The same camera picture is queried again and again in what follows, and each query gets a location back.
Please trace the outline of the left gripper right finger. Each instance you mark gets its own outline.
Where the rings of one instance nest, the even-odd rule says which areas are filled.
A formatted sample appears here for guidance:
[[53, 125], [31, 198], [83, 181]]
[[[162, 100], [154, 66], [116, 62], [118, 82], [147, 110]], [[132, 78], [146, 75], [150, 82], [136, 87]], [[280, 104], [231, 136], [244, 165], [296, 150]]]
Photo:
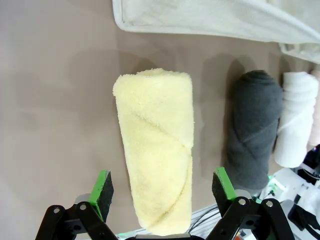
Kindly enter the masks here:
[[257, 240], [293, 240], [294, 235], [278, 200], [267, 198], [256, 203], [237, 196], [224, 167], [215, 169], [212, 193], [221, 219], [208, 240], [232, 240], [239, 230], [251, 230]]

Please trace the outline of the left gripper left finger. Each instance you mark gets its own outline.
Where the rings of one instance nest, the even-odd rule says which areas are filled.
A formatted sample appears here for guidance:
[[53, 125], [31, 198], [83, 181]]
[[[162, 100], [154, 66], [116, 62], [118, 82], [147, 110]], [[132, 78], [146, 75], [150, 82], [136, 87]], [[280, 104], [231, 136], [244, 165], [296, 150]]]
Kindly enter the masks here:
[[61, 205], [47, 208], [37, 240], [74, 240], [79, 234], [88, 234], [91, 240], [116, 240], [107, 226], [114, 187], [111, 172], [100, 171], [90, 194], [80, 196], [78, 203], [66, 209]]

